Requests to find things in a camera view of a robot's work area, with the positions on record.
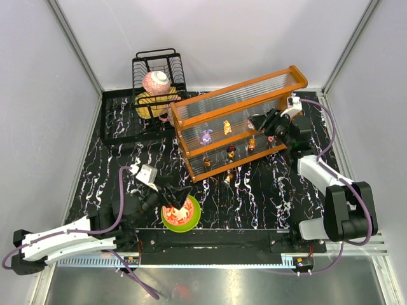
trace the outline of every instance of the green plate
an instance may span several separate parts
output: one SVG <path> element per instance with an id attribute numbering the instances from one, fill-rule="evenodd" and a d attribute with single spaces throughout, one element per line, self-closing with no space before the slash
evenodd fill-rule
<path id="1" fill-rule="evenodd" d="M 193 208 L 194 208 L 194 213 L 190 221 L 187 223 L 177 226 L 174 224 L 170 224 L 167 220 L 164 218 L 164 207 L 161 209 L 161 220 L 165 224 L 167 228 L 169 228 L 171 231 L 176 232 L 176 233 L 184 233 L 189 230 L 192 230 L 199 222 L 199 219 L 201 218 L 201 208 L 199 206 L 198 200 L 196 200 L 194 197 L 191 195 L 188 195 L 188 198 L 192 201 Z"/>

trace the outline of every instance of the dish rack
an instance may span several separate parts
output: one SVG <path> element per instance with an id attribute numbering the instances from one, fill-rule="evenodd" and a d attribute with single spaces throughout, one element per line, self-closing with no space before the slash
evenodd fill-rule
<path id="1" fill-rule="evenodd" d="M 285 149 L 251 129 L 249 116 L 266 114 L 273 107 L 285 110 L 292 91 L 305 88 L 307 79 L 295 67 L 271 73 L 205 95 L 171 103 L 181 154 L 193 182 Z M 202 144 L 202 135 L 211 130 L 210 142 Z M 254 139 L 256 147 L 248 150 Z M 234 157 L 228 148 L 235 149 Z"/>
<path id="2" fill-rule="evenodd" d="M 153 117 L 155 107 L 169 106 L 170 102 L 173 102 L 174 94 L 150 96 L 149 104 L 134 103 L 136 96 L 145 92 L 142 79 L 150 71 L 164 72 L 171 87 L 176 88 L 176 95 L 181 98 L 179 101 L 186 98 L 181 54 L 173 48 L 138 52 L 132 60 L 132 89 L 103 93 L 100 138 L 105 145 L 141 142 L 175 135 L 174 127 L 169 122 Z M 145 119 L 138 115 L 137 110 L 142 108 L 149 112 L 151 118 Z"/>

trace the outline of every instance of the white bracket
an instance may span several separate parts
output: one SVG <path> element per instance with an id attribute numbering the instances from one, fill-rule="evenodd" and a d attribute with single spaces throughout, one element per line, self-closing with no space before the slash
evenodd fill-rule
<path id="1" fill-rule="evenodd" d="M 66 232 L 68 229 L 79 229 L 90 231 L 90 221 L 85 217 L 78 219 L 77 221 L 67 224 L 62 227 L 57 227 L 55 229 L 42 232 L 42 233 L 32 233 L 24 236 L 22 244 L 28 243 L 31 244 L 32 240 L 36 240 L 39 237 L 49 235 L 56 232 Z M 37 243 L 25 247 L 21 250 L 24 254 L 24 259 L 26 261 L 37 261 L 42 259 L 44 256 L 47 256 L 56 251 L 64 251 L 65 248 L 79 245 L 81 243 L 86 243 L 92 240 L 98 240 L 93 236 L 87 235 L 86 233 L 64 233 L 57 236 L 41 240 Z"/>
<path id="2" fill-rule="evenodd" d="M 289 105 L 290 103 L 288 102 L 289 99 L 293 100 L 293 105 L 290 107 L 288 107 L 286 110 L 284 110 L 281 113 L 281 116 L 285 116 L 286 114 L 288 114 L 290 116 L 290 119 L 293 118 L 293 116 L 295 116 L 296 114 L 300 113 L 303 110 L 303 106 L 301 104 L 300 98 L 299 97 L 288 97 L 287 98 L 287 104 Z"/>
<path id="3" fill-rule="evenodd" d="M 145 185 L 151 187 L 155 191 L 158 191 L 158 188 L 154 184 L 155 177 L 157 176 L 157 169 L 149 166 L 147 164 L 143 164 L 141 167 L 140 172 L 135 176 L 135 178 L 144 183 Z"/>
<path id="4" fill-rule="evenodd" d="M 303 240 L 328 240 L 322 217 L 303 220 L 298 224 Z"/>
<path id="5" fill-rule="evenodd" d="M 317 156 L 305 156 L 298 160 L 297 169 L 298 173 L 301 176 L 307 178 L 313 185 L 317 187 L 325 196 L 326 188 L 328 186 L 344 186 L 344 184 L 334 176 L 327 172 L 319 163 L 325 163 L 323 160 L 317 162 Z M 331 168 L 332 172 L 335 173 L 339 178 L 346 180 L 349 184 L 352 184 L 354 181 L 346 178 L 337 171 Z"/>

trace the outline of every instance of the black marble table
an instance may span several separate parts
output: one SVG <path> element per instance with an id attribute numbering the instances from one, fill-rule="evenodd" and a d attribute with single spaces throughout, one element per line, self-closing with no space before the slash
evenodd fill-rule
<path id="1" fill-rule="evenodd" d="M 318 101 L 315 92 L 298 92 L 301 98 Z M 329 143 L 321 111 L 303 103 L 304 113 L 312 120 L 312 143 L 318 151 Z M 202 215 L 197 228 L 202 229 L 282 229 L 289 226 L 290 215 L 296 212 L 304 219 L 320 217 L 323 211 L 321 193 L 306 179 L 293 172 L 281 152 L 233 169 L 230 186 L 220 173 L 192 183 L 179 153 L 176 139 L 159 139 L 132 144 L 130 151 L 121 146 L 114 153 L 100 140 L 99 121 L 88 148 L 85 164 L 66 223 L 110 204 L 118 198 L 118 169 L 122 165 L 141 162 L 158 169 L 159 175 L 175 175 L 180 186 L 191 185 L 191 194 L 198 200 Z M 333 151 L 324 160 L 338 169 Z M 146 186 L 124 172 L 127 193 L 143 194 Z M 148 227 L 163 228 L 160 213 L 155 212 Z"/>

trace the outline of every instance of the white wall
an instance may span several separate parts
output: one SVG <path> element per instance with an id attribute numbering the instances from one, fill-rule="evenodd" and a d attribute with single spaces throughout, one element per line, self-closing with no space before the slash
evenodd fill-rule
<path id="1" fill-rule="evenodd" d="M 174 47 L 188 89 L 297 65 L 310 87 L 333 70 L 368 0 L 59 0 L 106 90 L 131 88 L 138 51 Z"/>
<path id="2" fill-rule="evenodd" d="M 373 188 L 379 228 L 407 298 L 407 2 L 383 1 L 328 93 L 357 180 Z"/>
<path id="3" fill-rule="evenodd" d="M 59 226 L 97 94 L 44 0 L 0 1 L 0 256 L 14 230 Z M 1 304 L 33 276 L 0 268 Z"/>

